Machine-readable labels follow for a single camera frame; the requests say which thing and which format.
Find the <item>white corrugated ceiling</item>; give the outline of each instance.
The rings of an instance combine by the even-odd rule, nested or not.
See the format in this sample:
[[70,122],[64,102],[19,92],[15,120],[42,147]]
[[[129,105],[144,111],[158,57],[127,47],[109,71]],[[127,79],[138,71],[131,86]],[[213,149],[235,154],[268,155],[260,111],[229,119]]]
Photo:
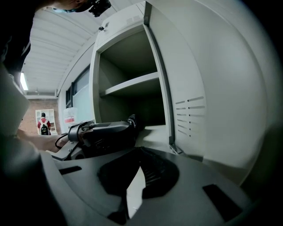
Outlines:
[[110,0],[112,7],[95,18],[88,11],[56,13],[51,8],[36,12],[31,30],[31,51],[23,72],[28,92],[55,93],[84,45],[96,38],[104,19],[141,0]]

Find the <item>fluorescent light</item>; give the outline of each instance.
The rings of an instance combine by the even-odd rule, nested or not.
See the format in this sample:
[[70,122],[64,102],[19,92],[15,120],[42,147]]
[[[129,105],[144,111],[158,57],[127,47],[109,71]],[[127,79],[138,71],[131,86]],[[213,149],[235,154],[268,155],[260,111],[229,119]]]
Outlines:
[[21,73],[20,81],[21,81],[23,90],[28,90],[24,73]]

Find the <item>backpack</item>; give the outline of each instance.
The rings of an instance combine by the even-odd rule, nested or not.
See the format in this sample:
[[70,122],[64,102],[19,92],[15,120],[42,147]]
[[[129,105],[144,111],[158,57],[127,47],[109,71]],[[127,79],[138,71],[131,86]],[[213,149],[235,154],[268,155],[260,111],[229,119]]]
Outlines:
[[40,120],[40,134],[41,135],[49,135],[48,127],[47,127],[48,120],[46,119],[45,123]]

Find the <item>black cable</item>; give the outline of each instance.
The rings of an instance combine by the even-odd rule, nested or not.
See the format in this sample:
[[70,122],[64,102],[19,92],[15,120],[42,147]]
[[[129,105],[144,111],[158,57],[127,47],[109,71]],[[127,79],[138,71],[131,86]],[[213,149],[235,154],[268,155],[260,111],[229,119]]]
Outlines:
[[57,142],[58,142],[61,138],[63,138],[64,136],[67,136],[67,135],[68,135],[68,133],[64,133],[63,136],[60,136],[60,137],[55,141],[55,146],[56,146],[56,148],[58,148],[58,149],[61,149],[61,148],[62,148],[62,147],[60,147],[60,146],[57,145]]

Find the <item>black shirt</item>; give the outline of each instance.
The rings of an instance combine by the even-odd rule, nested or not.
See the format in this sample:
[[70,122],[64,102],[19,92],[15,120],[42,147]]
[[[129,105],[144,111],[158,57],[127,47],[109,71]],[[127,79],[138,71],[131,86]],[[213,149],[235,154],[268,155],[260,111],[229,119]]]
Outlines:
[[30,34],[35,13],[33,0],[1,2],[0,60],[19,85],[19,75],[28,55]]

